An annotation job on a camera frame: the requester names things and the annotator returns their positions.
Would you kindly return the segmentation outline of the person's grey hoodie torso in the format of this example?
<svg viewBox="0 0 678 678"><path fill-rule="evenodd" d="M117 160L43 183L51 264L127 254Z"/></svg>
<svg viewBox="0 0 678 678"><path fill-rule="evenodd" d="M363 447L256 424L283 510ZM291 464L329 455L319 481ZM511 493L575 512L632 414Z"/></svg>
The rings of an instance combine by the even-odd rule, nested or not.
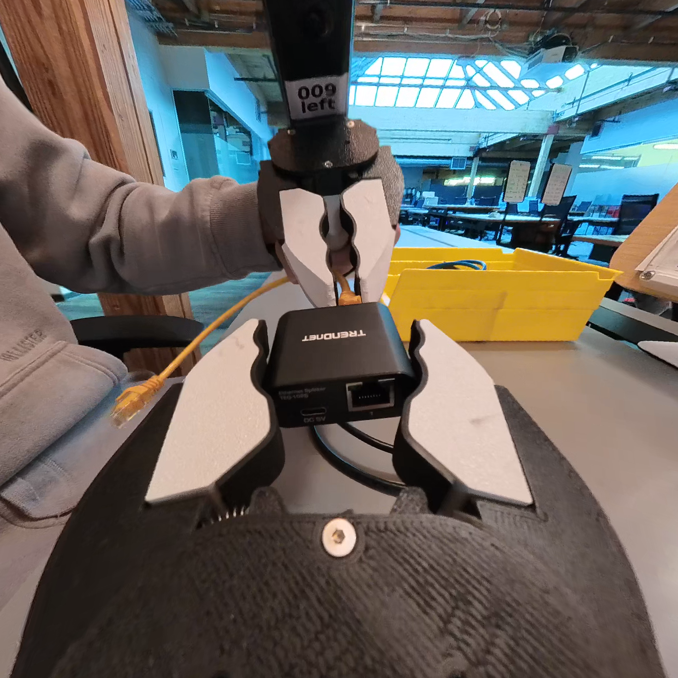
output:
<svg viewBox="0 0 678 678"><path fill-rule="evenodd" d="M123 363L78 343L42 279L97 282L92 254L133 181L47 129L1 84L1 521L63 521L121 435Z"/></svg>

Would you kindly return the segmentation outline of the yellow plastic bin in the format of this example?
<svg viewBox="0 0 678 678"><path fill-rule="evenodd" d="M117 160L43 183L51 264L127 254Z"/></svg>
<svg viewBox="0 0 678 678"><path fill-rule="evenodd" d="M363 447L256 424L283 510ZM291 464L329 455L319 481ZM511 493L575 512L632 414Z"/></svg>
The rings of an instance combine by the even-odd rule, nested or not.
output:
<svg viewBox="0 0 678 678"><path fill-rule="evenodd" d="M573 342L620 275L531 250L395 248L385 294L404 343L422 319L458 343Z"/></svg>

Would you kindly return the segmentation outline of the white flat item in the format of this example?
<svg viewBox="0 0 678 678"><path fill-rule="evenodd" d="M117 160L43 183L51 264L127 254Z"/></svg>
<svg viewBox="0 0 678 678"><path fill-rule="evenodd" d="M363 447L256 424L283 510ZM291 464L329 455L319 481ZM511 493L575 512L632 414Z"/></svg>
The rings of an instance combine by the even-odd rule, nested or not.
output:
<svg viewBox="0 0 678 678"><path fill-rule="evenodd" d="M677 341L644 340L638 343L638 348L663 363L678 368Z"/></svg>

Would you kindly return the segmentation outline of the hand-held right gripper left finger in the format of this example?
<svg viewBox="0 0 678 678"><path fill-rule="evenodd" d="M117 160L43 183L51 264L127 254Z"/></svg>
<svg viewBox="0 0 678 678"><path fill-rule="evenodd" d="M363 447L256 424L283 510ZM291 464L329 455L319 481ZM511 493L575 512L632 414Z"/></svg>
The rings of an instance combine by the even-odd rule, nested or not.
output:
<svg viewBox="0 0 678 678"><path fill-rule="evenodd" d="M185 378L145 500L159 505L207 498L248 506L280 475L284 443L263 387L268 330L250 319Z"/></svg>

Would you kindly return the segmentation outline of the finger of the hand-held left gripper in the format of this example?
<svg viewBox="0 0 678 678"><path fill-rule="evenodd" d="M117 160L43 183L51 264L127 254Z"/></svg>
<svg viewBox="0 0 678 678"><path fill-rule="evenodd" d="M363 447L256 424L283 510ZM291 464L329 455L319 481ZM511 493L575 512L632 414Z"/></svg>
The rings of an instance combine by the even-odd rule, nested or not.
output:
<svg viewBox="0 0 678 678"><path fill-rule="evenodd" d="M362 302L379 302L385 291L395 244L381 179L361 180L347 188L340 205L352 226L351 246Z"/></svg>
<svg viewBox="0 0 678 678"><path fill-rule="evenodd" d="M305 190L284 190L279 199L284 230L282 251L296 281L314 307L335 307L335 280L327 264L327 243L321 232L326 217L322 196Z"/></svg>

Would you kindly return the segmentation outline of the black office chair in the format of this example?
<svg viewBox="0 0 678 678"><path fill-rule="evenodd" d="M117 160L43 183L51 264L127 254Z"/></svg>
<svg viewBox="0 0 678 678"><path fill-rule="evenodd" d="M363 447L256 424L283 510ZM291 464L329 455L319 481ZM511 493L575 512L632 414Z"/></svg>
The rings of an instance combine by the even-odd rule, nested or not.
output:
<svg viewBox="0 0 678 678"><path fill-rule="evenodd" d="M618 220L612 232L615 236L630 235L656 207L658 193L647 195L624 194L620 203Z"/></svg>

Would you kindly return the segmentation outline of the white standing board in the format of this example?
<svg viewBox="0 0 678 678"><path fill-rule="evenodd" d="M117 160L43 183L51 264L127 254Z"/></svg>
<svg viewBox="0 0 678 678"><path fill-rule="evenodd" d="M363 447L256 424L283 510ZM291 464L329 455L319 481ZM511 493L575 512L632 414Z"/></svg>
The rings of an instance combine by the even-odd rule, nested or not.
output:
<svg viewBox="0 0 678 678"><path fill-rule="evenodd" d="M540 198L544 207L555 207L561 203L572 174L572 165L554 163L548 172L547 182Z"/></svg>
<svg viewBox="0 0 678 678"><path fill-rule="evenodd" d="M518 204L525 200L530 178L531 163L524 160L513 160L504 184L504 203Z"/></svg>

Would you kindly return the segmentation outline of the row of office tables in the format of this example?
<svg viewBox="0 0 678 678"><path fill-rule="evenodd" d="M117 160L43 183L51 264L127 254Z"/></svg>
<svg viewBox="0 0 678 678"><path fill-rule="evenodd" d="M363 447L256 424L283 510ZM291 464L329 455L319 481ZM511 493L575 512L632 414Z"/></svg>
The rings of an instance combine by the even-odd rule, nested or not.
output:
<svg viewBox="0 0 678 678"><path fill-rule="evenodd" d="M417 208L402 206L400 223L419 225L440 233L462 234L467 239L482 240L490 233L493 242L502 244L504 237L511 247L527 246L528 249L548 251L554 246L572 239L581 225L605 227L614 232L618 219L605 217L580 216L566 214L559 216L555 209L548 210L546 216L519 212L479 211L470 206L462 210L461 206L434 206Z"/></svg>

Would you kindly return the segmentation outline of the grey desk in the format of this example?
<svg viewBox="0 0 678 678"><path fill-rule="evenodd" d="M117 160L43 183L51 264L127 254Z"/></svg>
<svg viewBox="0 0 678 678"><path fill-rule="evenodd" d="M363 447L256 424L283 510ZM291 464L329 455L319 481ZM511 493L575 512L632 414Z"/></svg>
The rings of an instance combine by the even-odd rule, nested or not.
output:
<svg viewBox="0 0 678 678"><path fill-rule="evenodd" d="M677 670L677 370L586 328L574 343L472 343L464 348L507 387L587 484L640 582L664 657ZM75 472L45 520L1 503L1 676L8 675L41 572L67 513L139 421L111 424L103 402L43 461Z"/></svg>

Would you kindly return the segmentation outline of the black ethernet splitter box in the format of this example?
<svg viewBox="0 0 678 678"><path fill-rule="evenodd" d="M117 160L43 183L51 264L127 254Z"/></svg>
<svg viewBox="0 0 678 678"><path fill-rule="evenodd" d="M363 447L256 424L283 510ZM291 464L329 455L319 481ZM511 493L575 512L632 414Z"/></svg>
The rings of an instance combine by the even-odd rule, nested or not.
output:
<svg viewBox="0 0 678 678"><path fill-rule="evenodd" d="M278 321L264 386L281 428L395 418L416 385L380 302L293 310Z"/></svg>

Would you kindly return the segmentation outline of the black table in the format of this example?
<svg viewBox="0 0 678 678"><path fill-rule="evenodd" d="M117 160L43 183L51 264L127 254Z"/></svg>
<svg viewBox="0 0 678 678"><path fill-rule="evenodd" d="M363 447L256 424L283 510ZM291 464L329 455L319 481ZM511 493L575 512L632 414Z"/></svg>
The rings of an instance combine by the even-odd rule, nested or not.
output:
<svg viewBox="0 0 678 678"><path fill-rule="evenodd" d="M677 341L676 321L608 298L593 311L587 326L637 349L644 340Z"/></svg>

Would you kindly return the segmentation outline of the wooden board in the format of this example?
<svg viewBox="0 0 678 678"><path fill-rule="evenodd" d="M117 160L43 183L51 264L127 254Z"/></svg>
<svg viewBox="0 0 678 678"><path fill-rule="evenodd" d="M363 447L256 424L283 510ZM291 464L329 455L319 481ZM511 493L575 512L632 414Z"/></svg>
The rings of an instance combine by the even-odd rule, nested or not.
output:
<svg viewBox="0 0 678 678"><path fill-rule="evenodd" d="M641 280L636 267L677 226L677 185L675 184L641 224L627 237L613 255L610 268L621 275L615 280L625 290L649 294L656 298L677 302L677 293L652 290Z"/></svg>

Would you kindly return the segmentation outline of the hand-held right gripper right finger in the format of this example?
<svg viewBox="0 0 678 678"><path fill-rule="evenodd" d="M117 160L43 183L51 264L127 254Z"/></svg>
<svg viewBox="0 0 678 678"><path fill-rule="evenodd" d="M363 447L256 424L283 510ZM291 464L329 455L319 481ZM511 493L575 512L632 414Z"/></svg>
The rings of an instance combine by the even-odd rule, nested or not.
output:
<svg viewBox="0 0 678 678"><path fill-rule="evenodd" d="M487 371L427 319L412 323L409 352L418 381L404 401L393 449L402 482L421 489L433 513L461 511L476 500L534 504Z"/></svg>

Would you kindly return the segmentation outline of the person's left forearm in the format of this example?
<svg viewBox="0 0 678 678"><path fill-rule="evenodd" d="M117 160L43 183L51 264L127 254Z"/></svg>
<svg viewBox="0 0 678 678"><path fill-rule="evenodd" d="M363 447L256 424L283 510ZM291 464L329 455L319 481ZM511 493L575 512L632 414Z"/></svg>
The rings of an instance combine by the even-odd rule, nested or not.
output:
<svg viewBox="0 0 678 678"><path fill-rule="evenodd" d="M140 182L75 218L54 281L76 292L173 294L282 269L258 184L215 177L172 192Z"/></svg>

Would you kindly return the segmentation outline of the wooden post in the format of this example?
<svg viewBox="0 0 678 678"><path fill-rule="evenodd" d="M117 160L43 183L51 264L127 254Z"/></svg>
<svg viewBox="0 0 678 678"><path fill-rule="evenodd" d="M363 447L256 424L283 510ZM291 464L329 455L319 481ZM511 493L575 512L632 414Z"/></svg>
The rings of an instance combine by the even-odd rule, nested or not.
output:
<svg viewBox="0 0 678 678"><path fill-rule="evenodd" d="M137 66L126 9L119 5L117 24L109 1L97 5L91 21L87 1L2 1L1 25L13 57L18 61L20 80L27 91L31 111L40 123L61 138L79 142L96 163L130 177L133 183L168 189L159 173L159 158L152 137L150 118ZM120 29L126 31L121 44ZM187 310L188 293L154 296L141 293L96 293L124 315L124 306L152 306L153 311L170 306ZM161 377L186 377L197 365L185 357L184 349L139 349L158 352L158 359L130 365L119 359L128 376L137 371Z"/></svg>

